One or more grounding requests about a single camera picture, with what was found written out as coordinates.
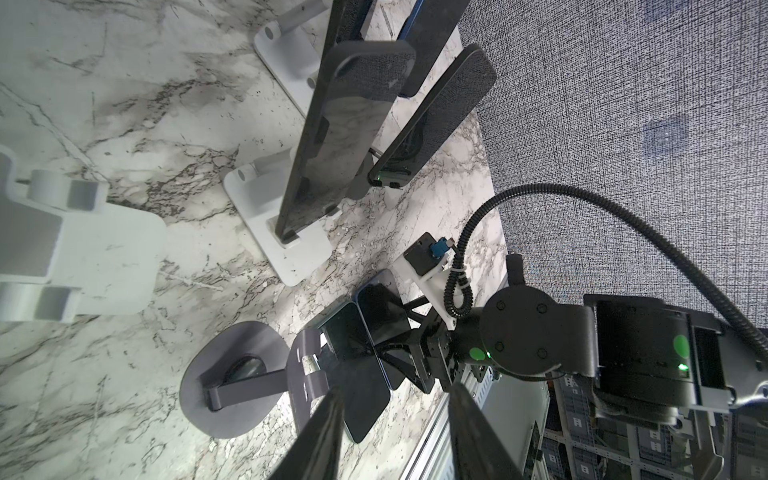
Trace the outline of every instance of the white marble surface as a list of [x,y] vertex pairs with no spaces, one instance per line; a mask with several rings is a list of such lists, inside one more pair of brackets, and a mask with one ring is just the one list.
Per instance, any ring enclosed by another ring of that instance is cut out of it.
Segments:
[[[112,202],[163,217],[168,244],[151,304],[137,315],[0,325],[0,478],[266,478],[295,438],[287,396],[252,432],[213,440],[178,403],[197,351],[246,319],[290,343],[421,233],[458,237],[492,195],[471,115],[404,191],[344,204],[331,259],[300,285],[281,284],[220,175],[299,138],[303,119],[250,46],[257,28],[294,4],[3,2],[0,143],[17,153],[20,174],[44,167],[108,180]],[[380,0],[368,39],[396,35],[411,4]],[[306,26],[318,42],[326,18]],[[396,103],[379,148],[460,49],[455,32],[422,93]],[[504,264],[496,213],[471,249],[483,300]],[[397,478],[439,392],[404,383],[363,443],[345,439],[339,477]]]

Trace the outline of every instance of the white mounting bracket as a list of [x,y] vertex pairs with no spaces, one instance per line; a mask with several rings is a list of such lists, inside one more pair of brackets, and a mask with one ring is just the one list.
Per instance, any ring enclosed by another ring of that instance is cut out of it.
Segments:
[[165,222],[108,204],[108,188],[47,170],[18,184],[15,155],[0,145],[0,321],[69,323],[149,304]]
[[341,215],[336,209],[331,215],[302,229],[298,238],[282,243],[275,234],[275,222],[280,214],[288,185],[296,148],[256,159],[224,176],[224,190],[237,213],[243,218],[259,248],[264,252],[280,281],[295,286],[325,263],[333,252],[323,224]]
[[[422,291],[422,294],[429,300],[430,305],[437,310],[437,313],[445,322],[448,329],[454,330],[456,328],[456,318],[448,314],[448,310],[445,309],[445,302],[443,300],[445,284],[448,282],[448,276],[451,273],[451,269],[448,267],[451,256],[450,253],[443,255],[438,265],[423,276],[416,273],[416,270],[413,269],[403,255],[400,255],[395,259],[392,268],[394,268],[404,280],[410,280],[415,283],[419,290]],[[462,297],[461,290],[456,289],[456,291],[457,293],[453,296],[453,301],[456,306],[461,306],[464,298]]]
[[299,27],[331,4],[332,0],[305,0],[264,25],[253,37],[257,54],[304,117],[315,91],[320,56]]

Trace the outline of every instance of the phone case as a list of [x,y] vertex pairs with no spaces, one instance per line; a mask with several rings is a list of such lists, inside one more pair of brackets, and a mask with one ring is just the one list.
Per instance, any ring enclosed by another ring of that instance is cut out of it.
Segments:
[[323,44],[323,58],[338,43],[362,40],[361,30],[373,3],[374,0],[333,0]]
[[410,182],[495,82],[483,50],[477,44],[465,48],[373,166],[371,185],[401,188]]
[[416,50],[416,65],[402,86],[401,97],[419,93],[445,44],[461,20],[469,0],[418,0],[406,19],[398,40],[407,41]]
[[328,53],[280,205],[283,242],[344,198],[413,62],[404,41],[346,41]]

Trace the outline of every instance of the green led light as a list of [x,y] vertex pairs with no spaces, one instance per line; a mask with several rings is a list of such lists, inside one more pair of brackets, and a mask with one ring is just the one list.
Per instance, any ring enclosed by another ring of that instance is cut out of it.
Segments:
[[688,338],[685,335],[678,335],[672,340],[672,346],[677,355],[684,359],[690,358],[690,344]]
[[476,346],[473,346],[471,349],[469,349],[469,356],[471,356],[473,360],[477,360],[478,362],[480,360],[485,360],[485,355],[483,355],[482,350],[480,350]]

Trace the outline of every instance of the smartphone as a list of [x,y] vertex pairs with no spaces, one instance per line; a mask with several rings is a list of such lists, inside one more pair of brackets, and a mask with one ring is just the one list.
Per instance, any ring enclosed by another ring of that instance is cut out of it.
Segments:
[[366,20],[374,5],[374,0],[333,0],[322,58],[337,43],[362,40],[362,30],[366,28]]
[[[376,274],[355,293],[353,301],[360,309],[373,345],[411,330],[406,311],[402,308],[395,277],[390,270],[382,270]],[[413,364],[407,352],[393,350],[389,354]],[[389,389],[397,390],[406,379],[405,376],[387,362],[381,363]]]
[[328,385],[341,390],[346,430],[360,443],[389,404],[389,387],[379,358],[354,303],[343,305],[318,328],[317,366],[326,373]]
[[345,41],[328,52],[276,222],[284,243],[344,198],[414,57],[404,41]]
[[401,188],[410,182],[495,82],[496,71],[479,45],[465,48],[368,173],[371,185]]
[[411,98],[419,93],[467,5],[469,0],[416,0],[397,36],[413,47],[417,60],[402,86],[401,97]]

